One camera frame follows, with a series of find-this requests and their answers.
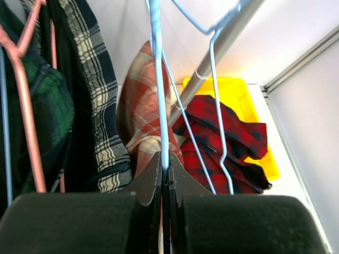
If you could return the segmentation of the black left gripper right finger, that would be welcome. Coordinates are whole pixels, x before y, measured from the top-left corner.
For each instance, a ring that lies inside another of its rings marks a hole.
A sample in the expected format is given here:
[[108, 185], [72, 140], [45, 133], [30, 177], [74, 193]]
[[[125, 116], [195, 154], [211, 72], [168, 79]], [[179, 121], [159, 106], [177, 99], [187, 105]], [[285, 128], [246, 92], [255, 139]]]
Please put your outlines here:
[[169, 187], [170, 200], [176, 207], [181, 207], [187, 196], [211, 196], [212, 192], [207, 190], [195, 180], [183, 167], [175, 153], [169, 155]]

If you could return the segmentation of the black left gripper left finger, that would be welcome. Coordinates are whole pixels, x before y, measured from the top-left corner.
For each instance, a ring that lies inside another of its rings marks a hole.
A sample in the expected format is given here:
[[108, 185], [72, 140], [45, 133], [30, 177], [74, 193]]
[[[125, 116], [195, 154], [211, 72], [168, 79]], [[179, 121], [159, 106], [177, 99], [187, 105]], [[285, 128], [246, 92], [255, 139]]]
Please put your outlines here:
[[139, 203], [143, 206], [149, 206], [154, 196], [161, 190], [162, 185], [162, 165], [161, 153], [156, 152], [147, 168], [137, 176], [123, 191], [135, 194]]

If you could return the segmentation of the red navy plaid skirt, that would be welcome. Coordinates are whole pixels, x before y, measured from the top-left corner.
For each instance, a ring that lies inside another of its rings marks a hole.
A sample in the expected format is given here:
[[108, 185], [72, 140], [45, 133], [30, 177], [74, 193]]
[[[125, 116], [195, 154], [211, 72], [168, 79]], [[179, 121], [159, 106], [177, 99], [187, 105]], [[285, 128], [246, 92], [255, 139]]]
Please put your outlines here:
[[[266, 155], [266, 124], [243, 122], [224, 104], [221, 104], [220, 109], [227, 148], [224, 165], [232, 178], [234, 192], [261, 194], [270, 189], [271, 184], [261, 166], [245, 160], [248, 157], [259, 160]], [[210, 95], [195, 96], [185, 113], [216, 193], [228, 194], [228, 180], [219, 164], [222, 145], [215, 99]], [[173, 132], [185, 137], [180, 146], [184, 168], [201, 185], [210, 189], [182, 117], [173, 125]]]

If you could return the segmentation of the navy white plaid skirt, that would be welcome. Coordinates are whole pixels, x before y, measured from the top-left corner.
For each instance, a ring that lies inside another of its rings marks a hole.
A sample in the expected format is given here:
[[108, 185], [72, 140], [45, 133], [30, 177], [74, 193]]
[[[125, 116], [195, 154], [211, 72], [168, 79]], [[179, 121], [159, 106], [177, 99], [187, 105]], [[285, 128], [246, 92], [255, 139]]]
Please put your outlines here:
[[87, 1], [48, 1], [36, 33], [36, 52], [64, 76], [74, 103], [67, 189], [122, 190], [131, 182], [130, 157], [117, 131], [118, 86], [94, 13]]

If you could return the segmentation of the rust beige plaid skirt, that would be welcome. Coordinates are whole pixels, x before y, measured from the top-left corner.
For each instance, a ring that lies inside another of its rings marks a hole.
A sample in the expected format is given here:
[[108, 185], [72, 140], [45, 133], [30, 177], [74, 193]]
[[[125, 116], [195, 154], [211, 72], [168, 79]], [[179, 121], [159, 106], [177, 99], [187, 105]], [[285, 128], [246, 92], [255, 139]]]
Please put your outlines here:
[[117, 128], [131, 158], [132, 178], [161, 150], [155, 59], [150, 42], [136, 54], [119, 98]]

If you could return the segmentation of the pink hanger of navy skirt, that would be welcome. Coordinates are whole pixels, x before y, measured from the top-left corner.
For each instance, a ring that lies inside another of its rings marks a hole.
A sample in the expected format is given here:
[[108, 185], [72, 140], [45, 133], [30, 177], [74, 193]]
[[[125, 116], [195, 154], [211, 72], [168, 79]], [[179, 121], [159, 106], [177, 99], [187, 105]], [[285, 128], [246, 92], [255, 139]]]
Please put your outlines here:
[[[30, 90], [24, 68], [21, 63], [21, 57], [26, 54], [28, 48], [35, 49], [33, 34], [38, 26], [38, 16], [42, 6], [46, 1], [34, 1], [32, 10], [29, 11], [28, 20], [21, 22], [20, 19], [11, 11], [5, 2], [1, 2], [1, 48], [3, 52], [8, 51], [15, 70], [15, 79], [17, 82], [17, 91], [20, 99], [22, 119], [24, 121], [24, 131], [26, 144], [29, 150], [32, 172], [34, 174], [35, 192], [48, 192], [43, 175], [39, 143], [34, 123], [32, 111], [32, 102], [30, 99]], [[59, 188], [54, 192], [64, 192], [64, 170], [60, 176]], [[6, 176], [4, 160], [4, 141], [2, 125], [2, 107], [1, 107], [1, 197], [7, 199]]]

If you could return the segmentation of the blue hanger of green skirt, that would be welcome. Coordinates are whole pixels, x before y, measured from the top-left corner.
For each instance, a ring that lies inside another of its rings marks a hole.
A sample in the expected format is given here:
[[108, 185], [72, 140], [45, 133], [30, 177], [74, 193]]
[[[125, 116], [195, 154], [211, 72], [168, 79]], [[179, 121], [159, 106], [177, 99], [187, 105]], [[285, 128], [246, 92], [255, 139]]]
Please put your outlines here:
[[11, 148], [10, 148], [8, 97], [7, 97], [5, 58], [4, 58], [3, 48], [1, 48], [1, 107], [2, 107], [2, 125], [3, 125], [3, 141], [4, 141], [4, 160], [5, 160], [7, 206], [10, 207], [12, 202], [13, 202], [13, 187], [12, 187], [12, 168], [11, 168]]

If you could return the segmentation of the dark green plaid skirt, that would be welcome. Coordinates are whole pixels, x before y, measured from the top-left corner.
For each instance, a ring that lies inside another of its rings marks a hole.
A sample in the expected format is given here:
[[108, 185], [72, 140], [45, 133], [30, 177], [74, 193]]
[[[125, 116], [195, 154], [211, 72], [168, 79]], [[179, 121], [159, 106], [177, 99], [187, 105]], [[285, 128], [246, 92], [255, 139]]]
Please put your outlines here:
[[[74, 103], [64, 76], [52, 68], [33, 48], [21, 57], [32, 102], [34, 123], [44, 180], [48, 192], [59, 188], [60, 176], [69, 152]], [[11, 146], [12, 193], [35, 192], [34, 174], [26, 144], [24, 121], [17, 91], [15, 70], [8, 51], [4, 52], [8, 124]]]

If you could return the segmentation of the yellow plastic bin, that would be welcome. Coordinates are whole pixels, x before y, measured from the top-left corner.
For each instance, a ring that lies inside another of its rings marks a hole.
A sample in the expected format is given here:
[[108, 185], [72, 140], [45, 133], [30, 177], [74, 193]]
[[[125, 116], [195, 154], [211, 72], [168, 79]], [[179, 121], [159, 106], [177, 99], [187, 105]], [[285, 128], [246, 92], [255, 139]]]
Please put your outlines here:
[[[247, 123], [262, 123], [257, 115], [247, 86], [242, 79], [218, 78], [218, 87], [221, 104], [230, 107], [237, 114], [241, 121]], [[198, 95], [208, 94], [206, 94], [204, 91], [200, 91], [198, 92]], [[280, 176], [274, 156], [268, 144], [268, 137], [266, 155], [259, 160], [248, 157], [245, 161], [261, 166], [268, 181], [276, 180]]]

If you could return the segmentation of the white metal clothes rack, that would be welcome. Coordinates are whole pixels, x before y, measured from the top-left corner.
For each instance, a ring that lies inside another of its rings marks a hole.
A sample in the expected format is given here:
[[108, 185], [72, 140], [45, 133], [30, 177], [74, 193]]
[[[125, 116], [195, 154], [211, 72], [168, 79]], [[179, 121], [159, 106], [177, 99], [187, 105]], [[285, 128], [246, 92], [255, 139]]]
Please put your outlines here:
[[184, 108], [188, 106], [209, 75], [216, 73], [216, 64], [219, 63], [233, 45], [234, 41], [264, 2], [261, 0], [238, 1], [216, 24], [208, 29], [197, 23], [177, 1], [173, 3], [201, 33], [204, 35], [214, 33], [214, 35], [210, 40], [209, 51], [195, 69], [188, 84], [183, 88], [180, 97], [177, 98], [177, 102], [172, 108], [169, 119], [170, 125], [173, 125], [180, 117]]

